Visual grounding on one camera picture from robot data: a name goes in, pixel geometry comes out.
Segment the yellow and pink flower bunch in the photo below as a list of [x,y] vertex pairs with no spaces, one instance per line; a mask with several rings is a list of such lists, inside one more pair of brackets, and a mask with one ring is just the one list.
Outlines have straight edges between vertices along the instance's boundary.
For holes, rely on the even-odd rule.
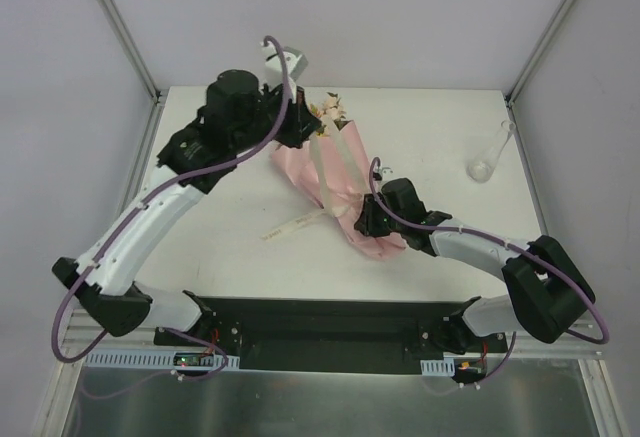
[[349,123],[346,117],[346,110],[342,105],[341,97],[338,93],[327,92],[323,102],[320,104],[309,104],[308,108],[319,120],[323,118],[331,119],[339,130]]

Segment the pink and purple wrapping paper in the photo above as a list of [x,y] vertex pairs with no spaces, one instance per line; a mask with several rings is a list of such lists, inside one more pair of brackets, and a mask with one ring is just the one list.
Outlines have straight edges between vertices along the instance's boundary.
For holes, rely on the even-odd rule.
[[343,127],[332,123],[325,134],[312,135],[301,148],[280,145],[271,152],[271,161],[319,209],[264,235],[265,240],[326,214],[341,227],[347,241],[369,258],[389,260],[406,249],[396,234],[366,237],[355,230],[364,196],[370,193],[369,159],[355,122],[348,121]]

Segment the cream printed ribbon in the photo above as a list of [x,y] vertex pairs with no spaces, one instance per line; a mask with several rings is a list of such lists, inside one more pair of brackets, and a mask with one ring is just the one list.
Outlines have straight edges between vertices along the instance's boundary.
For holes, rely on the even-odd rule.
[[354,122],[327,136],[315,134],[300,149],[279,146],[271,161],[317,208],[266,232],[263,241],[295,232],[323,214],[344,227],[347,213],[362,208],[367,156]]

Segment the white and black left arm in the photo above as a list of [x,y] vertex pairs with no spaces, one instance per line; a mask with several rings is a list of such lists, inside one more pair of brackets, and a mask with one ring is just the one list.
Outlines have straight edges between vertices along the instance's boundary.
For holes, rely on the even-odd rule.
[[145,287],[136,281],[138,271],[171,227],[237,168],[241,153],[271,141],[299,148],[319,127],[292,77],[261,84],[248,71],[221,73],[107,233],[79,257],[59,258],[53,274],[114,337],[147,323],[176,328],[188,345],[204,344],[212,324],[195,295]]

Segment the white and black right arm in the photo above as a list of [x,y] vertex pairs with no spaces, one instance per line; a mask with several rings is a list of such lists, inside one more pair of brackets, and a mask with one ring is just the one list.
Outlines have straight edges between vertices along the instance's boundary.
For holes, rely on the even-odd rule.
[[506,294],[473,297],[435,322],[429,337],[448,352],[473,351],[486,336],[503,332],[553,343],[594,308],[593,290],[556,239],[509,241],[429,211],[407,178],[366,194],[354,228],[366,237],[397,234],[416,251],[462,262],[506,285]]

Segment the clear glass vase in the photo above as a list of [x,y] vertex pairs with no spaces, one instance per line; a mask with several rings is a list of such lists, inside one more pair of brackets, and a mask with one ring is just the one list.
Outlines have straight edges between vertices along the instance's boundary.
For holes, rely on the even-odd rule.
[[513,136],[516,125],[504,120],[489,146],[472,158],[466,167],[467,175],[477,183],[486,183],[493,176],[501,155]]

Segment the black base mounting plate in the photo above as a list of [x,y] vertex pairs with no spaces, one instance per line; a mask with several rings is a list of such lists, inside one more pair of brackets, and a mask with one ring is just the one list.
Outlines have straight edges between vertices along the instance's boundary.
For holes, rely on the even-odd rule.
[[417,375],[440,360],[433,331],[457,302],[203,298],[212,311],[195,336],[243,370]]

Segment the aluminium frame post left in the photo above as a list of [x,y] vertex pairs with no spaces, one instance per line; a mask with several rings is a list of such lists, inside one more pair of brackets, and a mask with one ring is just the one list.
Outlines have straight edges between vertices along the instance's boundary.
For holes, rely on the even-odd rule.
[[106,20],[118,40],[126,58],[140,80],[145,92],[153,102],[158,102],[162,92],[156,84],[144,58],[115,2],[115,0],[96,0]]

